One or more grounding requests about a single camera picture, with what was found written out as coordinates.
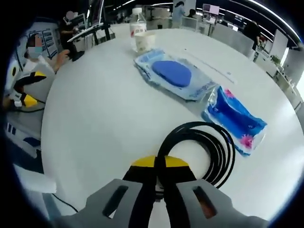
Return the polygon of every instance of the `white shirt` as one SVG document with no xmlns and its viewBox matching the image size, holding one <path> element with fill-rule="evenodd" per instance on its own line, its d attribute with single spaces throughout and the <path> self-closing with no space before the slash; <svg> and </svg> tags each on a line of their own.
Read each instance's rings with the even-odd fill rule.
<svg viewBox="0 0 304 228">
<path fill-rule="evenodd" d="M 49 62 L 51 62 L 51 60 L 49 58 L 44 58 L 43 56 L 39 56 L 37 62 L 32 62 L 29 59 L 27 59 L 27 62 L 25 64 L 24 68 L 23 68 L 23 72 L 32 71 L 37 66 L 38 63 L 42 63 L 42 64 L 46 65 L 49 69 L 54 71 L 54 69 L 49 64 Z"/>
</svg>

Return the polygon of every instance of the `woman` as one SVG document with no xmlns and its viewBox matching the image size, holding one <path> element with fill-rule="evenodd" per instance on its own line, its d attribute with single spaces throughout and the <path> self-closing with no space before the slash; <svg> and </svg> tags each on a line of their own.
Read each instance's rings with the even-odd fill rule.
<svg viewBox="0 0 304 228">
<path fill-rule="evenodd" d="M 185 16 L 184 10 L 185 3 L 183 1 L 179 1 L 173 9 L 172 13 L 172 28 L 178 29 L 181 26 L 181 18 Z"/>
<path fill-rule="evenodd" d="M 189 15 L 187 16 L 187 18 L 196 18 L 196 11 L 195 9 L 190 9 L 189 11 Z"/>
<path fill-rule="evenodd" d="M 69 50 L 63 50 L 58 54 L 56 60 L 54 61 L 47 57 L 43 57 L 41 55 L 42 51 L 41 37 L 39 37 L 37 33 L 31 35 L 26 44 L 26 52 L 24 57 L 27 59 L 27 62 L 23 68 L 24 72 L 30 72 L 38 63 L 41 63 L 56 73 L 67 58 L 67 54 L 70 52 Z"/>
</svg>

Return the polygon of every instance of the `computer monitor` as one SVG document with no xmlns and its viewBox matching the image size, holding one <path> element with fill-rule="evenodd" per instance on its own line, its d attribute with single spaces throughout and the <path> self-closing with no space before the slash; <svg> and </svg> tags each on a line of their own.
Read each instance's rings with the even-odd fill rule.
<svg viewBox="0 0 304 228">
<path fill-rule="evenodd" d="M 105 0 L 94 0 L 90 8 L 90 22 L 92 25 L 101 24 L 102 8 Z"/>
<path fill-rule="evenodd" d="M 230 22 L 233 23 L 235 16 L 236 16 L 235 14 L 226 11 L 225 16 L 224 16 L 224 20 L 227 20 L 227 21 L 230 21 Z"/>
<path fill-rule="evenodd" d="M 218 15 L 219 14 L 219 6 L 203 4 L 203 12 Z"/>
<path fill-rule="evenodd" d="M 80 29 L 86 29 L 86 17 L 85 17 L 84 13 L 73 18 L 70 22 L 73 27 L 78 27 Z"/>
<path fill-rule="evenodd" d="M 239 26 L 240 28 L 244 26 L 243 18 L 239 16 L 235 16 L 232 23 Z"/>
</svg>

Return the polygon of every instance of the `pink flower print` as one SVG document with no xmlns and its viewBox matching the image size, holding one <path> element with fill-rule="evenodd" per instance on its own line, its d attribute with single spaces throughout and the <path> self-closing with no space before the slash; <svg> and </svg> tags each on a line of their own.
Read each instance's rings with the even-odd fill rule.
<svg viewBox="0 0 304 228">
<path fill-rule="evenodd" d="M 228 90 L 228 89 L 225 89 L 225 94 L 226 94 L 226 96 L 229 97 L 229 98 L 234 98 L 234 95 L 233 95 L 232 92 L 231 92 L 230 90 Z"/>
<path fill-rule="evenodd" d="M 252 148 L 253 137 L 248 134 L 244 134 L 240 140 L 240 143 L 244 145 L 247 149 Z"/>
</svg>

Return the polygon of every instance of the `blue plastic package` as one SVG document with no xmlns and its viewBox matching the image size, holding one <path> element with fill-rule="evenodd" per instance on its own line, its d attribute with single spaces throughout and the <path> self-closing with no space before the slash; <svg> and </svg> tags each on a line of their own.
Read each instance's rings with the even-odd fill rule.
<svg viewBox="0 0 304 228">
<path fill-rule="evenodd" d="M 262 142 L 267 123 L 254 117 L 228 90 L 219 87 L 201 114 L 207 122 L 226 128 L 233 138 L 236 149 L 249 156 Z"/>
<path fill-rule="evenodd" d="M 199 101 L 217 86 L 204 72 L 188 60 L 172 57 L 161 49 L 151 50 L 137 57 L 134 61 L 135 66 L 147 83 L 161 86 L 186 101 Z M 160 64 L 160 62 L 166 61 L 174 62 L 171 63 L 173 65 L 183 65 L 187 69 L 185 72 L 189 71 L 191 74 L 181 77 L 180 74 L 174 73 L 176 72 L 175 69 L 170 72 L 170 68 L 166 68 L 166 75 L 163 75 L 164 69 L 153 70 L 154 63 L 158 62 L 157 64 Z"/>
</svg>

